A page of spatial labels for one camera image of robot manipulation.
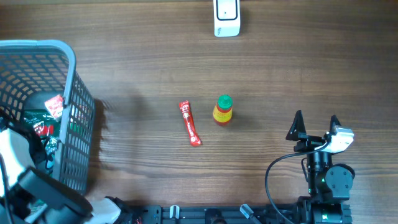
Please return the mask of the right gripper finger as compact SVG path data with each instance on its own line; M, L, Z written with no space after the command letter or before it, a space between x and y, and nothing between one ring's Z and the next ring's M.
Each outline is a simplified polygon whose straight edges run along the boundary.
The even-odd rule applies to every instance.
M305 129L302 111L298 110L285 139L288 141L301 141L306 140L306 138L307 132Z
M338 128L340 128L341 123L339 122L337 116L334 114L330 119L330 133L337 133Z

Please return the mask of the red yellow sauce bottle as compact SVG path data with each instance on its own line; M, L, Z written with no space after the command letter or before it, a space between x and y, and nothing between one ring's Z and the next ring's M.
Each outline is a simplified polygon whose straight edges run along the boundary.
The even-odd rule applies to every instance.
M221 95L213 110L213 119L220 126L227 125L233 115L233 99L229 95Z

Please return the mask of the red stick sachet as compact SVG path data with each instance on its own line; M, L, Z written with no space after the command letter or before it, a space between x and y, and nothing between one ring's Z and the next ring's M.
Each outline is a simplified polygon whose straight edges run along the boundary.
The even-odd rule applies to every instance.
M192 116L192 112L191 112L191 107L190 107L190 102L189 101L180 102L179 107L182 112L182 116L183 116L185 126L187 129L187 133L189 135L190 144L195 147L200 146L201 139L199 138L197 131L195 129L193 116Z

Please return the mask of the small red white snack packet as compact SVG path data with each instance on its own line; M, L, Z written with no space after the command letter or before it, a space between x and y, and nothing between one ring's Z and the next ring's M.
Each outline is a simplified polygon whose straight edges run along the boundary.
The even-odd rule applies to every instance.
M44 105L51 117L55 121L60 122L63 114L63 97L61 95L56 95L45 101Z

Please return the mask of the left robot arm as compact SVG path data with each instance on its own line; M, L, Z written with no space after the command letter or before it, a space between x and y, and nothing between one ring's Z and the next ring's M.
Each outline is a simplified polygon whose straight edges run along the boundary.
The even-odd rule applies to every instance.
M1 223L117 223L113 199L90 203L36 168L46 162L45 141L1 111Z

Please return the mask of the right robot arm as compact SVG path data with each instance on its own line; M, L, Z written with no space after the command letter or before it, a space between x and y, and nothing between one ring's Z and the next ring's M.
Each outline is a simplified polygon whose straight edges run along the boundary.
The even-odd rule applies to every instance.
M345 202L350 198L355 171L346 164L334 164L332 156L345 151L354 141L354 132L343 127L333 115L330 129L324 136L308 135L302 112L298 110L286 135L295 141L295 152L306 155L303 166L308 184L308 197L301 196L294 204L293 223L352 223L351 209Z

